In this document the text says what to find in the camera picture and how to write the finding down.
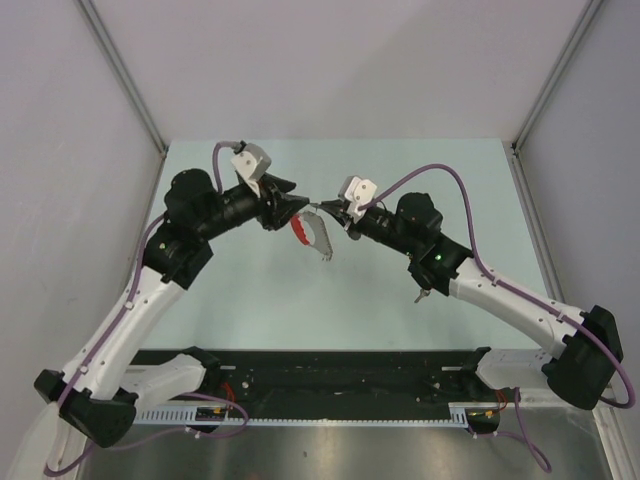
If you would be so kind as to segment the silver red keyring holder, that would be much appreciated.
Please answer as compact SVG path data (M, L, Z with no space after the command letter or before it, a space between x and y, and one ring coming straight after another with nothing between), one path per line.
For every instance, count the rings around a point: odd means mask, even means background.
M289 222L297 240L304 246L313 248L323 261L331 261L333 247L324 220L312 211L295 214Z

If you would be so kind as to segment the key with red tag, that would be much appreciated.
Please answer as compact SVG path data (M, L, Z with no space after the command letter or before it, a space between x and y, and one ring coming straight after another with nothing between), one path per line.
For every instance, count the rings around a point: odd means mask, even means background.
M430 291L429 290L421 289L419 294L415 298L414 303L418 304L421 300L427 298L429 295L430 295Z

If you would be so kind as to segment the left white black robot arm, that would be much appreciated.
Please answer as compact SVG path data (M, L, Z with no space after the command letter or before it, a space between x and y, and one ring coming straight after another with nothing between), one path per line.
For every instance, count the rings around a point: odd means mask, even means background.
M211 240L252 220L267 231L281 229L310 202L294 194L295 187L263 174L218 192L202 169L172 179L166 210L145 231L121 299L62 370L44 369L36 378L34 387L47 406L25 435L9 478L43 479L73 470L73 464L58 471L47 464L63 451L66 427L89 440L88 451L108 448L127 434L137 413L190 392L202 400L219 392L221 376L213 361L194 348L153 368L138 390L125 389L122 380L159 319L212 258Z

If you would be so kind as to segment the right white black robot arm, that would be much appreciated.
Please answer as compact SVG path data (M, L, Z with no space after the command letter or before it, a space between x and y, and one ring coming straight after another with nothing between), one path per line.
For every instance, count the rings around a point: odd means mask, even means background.
M463 373L461 388L473 401L496 389L547 387L583 409L602 400L616 364L623 359L615 317L595 305L572 307L516 286L479 265L470 249L441 231L442 214L426 193L408 193L390 212L370 207L358 213L347 200L323 201L319 209L354 240L367 237L409 259L408 271L424 291L474 305L528 336L533 354L484 349L476 366Z

